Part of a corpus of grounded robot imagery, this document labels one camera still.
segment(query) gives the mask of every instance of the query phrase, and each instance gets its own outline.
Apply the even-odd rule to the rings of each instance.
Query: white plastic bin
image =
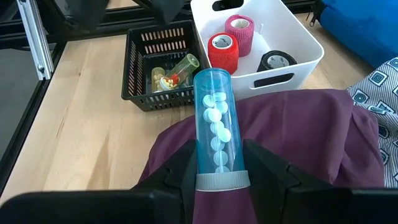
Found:
[[[201,40],[202,60],[207,59],[207,43],[216,33],[224,32],[229,16],[239,14],[254,21],[254,38],[251,52],[240,57],[238,69],[232,74],[235,99],[240,100],[275,91],[293,90],[304,80],[323,57],[319,42],[309,33],[281,0],[244,0],[243,5],[234,9],[214,11],[217,0],[192,0],[191,9]],[[257,72],[261,57],[270,50],[280,50],[291,55],[296,65]],[[290,80],[266,86],[254,87],[256,80],[293,73]]]

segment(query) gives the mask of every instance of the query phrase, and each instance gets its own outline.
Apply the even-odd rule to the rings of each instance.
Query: purple cloth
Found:
[[[294,90],[236,103],[242,139],[253,139],[296,167],[341,187],[384,187],[378,124],[345,90]],[[141,180],[188,139],[191,116],[160,133]],[[196,192],[194,223],[257,223],[249,189]]]

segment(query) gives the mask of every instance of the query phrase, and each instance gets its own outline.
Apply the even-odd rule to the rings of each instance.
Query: blue transparent cylinder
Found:
[[[231,75],[208,68],[195,75],[198,173],[244,170]]]

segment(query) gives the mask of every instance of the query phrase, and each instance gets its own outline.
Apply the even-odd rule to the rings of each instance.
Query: wooden table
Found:
[[[303,88],[344,89],[371,71],[306,16],[297,15],[325,56]],[[121,99],[125,44],[125,35],[67,44],[0,202],[40,190],[129,189],[157,135],[193,114],[193,107],[145,113]]]

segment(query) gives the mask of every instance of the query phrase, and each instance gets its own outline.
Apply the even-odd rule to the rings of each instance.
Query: black plastic basket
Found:
[[[162,67],[167,73],[188,53],[201,62],[200,44],[193,21],[130,29],[126,46],[122,86],[124,100],[132,101],[143,111],[193,105],[193,87],[148,93],[154,67]],[[201,63],[193,76],[203,68]]]

